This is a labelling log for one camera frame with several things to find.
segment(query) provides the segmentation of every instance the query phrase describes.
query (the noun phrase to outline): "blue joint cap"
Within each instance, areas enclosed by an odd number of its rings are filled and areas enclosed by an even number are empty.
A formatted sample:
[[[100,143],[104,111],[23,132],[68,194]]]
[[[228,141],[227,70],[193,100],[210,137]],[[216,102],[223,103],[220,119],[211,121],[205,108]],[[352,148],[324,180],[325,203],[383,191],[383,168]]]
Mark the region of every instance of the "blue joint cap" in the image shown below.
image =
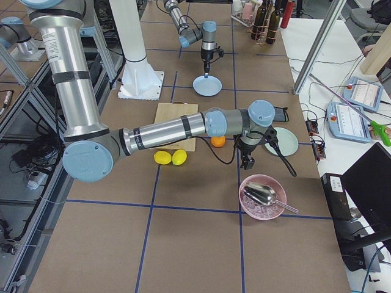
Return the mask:
[[[227,132],[227,120],[222,112],[208,112],[205,118],[205,129],[209,136],[223,136]]]
[[[273,122],[276,110],[273,105],[262,99],[252,102],[248,109],[250,118],[255,124],[262,127],[269,127]]]
[[[12,45],[4,38],[0,37],[0,44],[5,47],[6,50],[12,47]]]
[[[95,26],[83,27],[80,30],[81,37],[93,37],[93,35],[95,35]]]
[[[182,48],[187,48],[190,46],[188,39],[182,35],[179,36],[179,42],[181,43]]]
[[[12,25],[12,24],[23,24],[20,18],[16,16],[5,17],[0,21],[2,24]]]
[[[30,8],[46,9],[57,5],[62,0],[19,0],[19,1]]]
[[[104,178],[114,165],[108,149],[90,140],[73,142],[67,146],[62,163],[70,176],[84,182],[95,182]]]
[[[202,28],[207,32],[215,32],[217,29],[216,22],[211,20],[206,20],[203,22]]]

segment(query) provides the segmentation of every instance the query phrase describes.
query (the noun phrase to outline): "orange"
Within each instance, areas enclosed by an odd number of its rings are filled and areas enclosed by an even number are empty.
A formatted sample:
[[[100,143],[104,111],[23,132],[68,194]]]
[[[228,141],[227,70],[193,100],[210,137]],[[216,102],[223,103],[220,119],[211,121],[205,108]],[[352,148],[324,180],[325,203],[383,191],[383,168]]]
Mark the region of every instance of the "orange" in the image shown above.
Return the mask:
[[[225,136],[213,136],[210,142],[215,148],[221,148],[225,145]]]

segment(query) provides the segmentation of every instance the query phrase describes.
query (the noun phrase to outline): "black monitor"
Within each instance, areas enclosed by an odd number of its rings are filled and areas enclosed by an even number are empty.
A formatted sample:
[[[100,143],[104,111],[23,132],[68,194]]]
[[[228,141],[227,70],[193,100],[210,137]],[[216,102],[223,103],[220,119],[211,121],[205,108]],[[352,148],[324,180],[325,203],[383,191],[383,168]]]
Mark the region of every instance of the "black monitor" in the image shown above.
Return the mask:
[[[375,143],[342,175],[341,181],[375,231],[369,238],[362,238],[358,246],[383,241],[391,252],[391,240],[385,240],[391,239],[391,154]]]

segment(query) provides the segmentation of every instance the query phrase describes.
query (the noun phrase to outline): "metal spoon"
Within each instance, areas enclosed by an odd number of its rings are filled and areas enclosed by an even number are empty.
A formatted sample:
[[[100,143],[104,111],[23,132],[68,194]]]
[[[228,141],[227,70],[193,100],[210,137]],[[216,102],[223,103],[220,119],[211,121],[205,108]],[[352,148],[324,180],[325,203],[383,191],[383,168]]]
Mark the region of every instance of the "metal spoon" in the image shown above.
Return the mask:
[[[298,209],[295,209],[292,206],[289,206],[281,201],[279,201],[276,197],[276,191],[273,188],[261,185],[253,182],[249,182],[246,186],[244,186],[244,194],[249,197],[254,202],[261,204],[263,206],[271,206],[272,204],[277,204],[284,209],[287,209],[295,214],[299,213]]]

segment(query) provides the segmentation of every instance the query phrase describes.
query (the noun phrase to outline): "white plate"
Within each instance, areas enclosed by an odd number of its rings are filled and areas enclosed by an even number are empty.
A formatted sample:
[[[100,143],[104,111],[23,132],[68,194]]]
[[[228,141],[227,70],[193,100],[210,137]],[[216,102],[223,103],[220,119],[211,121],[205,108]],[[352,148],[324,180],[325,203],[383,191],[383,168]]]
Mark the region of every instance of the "white plate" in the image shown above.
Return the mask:
[[[193,81],[194,90],[202,96],[214,96],[217,95],[222,88],[221,81],[214,77],[208,76],[205,78],[204,75],[197,77]]]
[[[276,127],[277,138],[279,139],[280,151],[284,156],[294,154],[299,148],[298,138],[289,130],[281,127]],[[276,151],[267,143],[266,149],[272,154],[277,155]]]

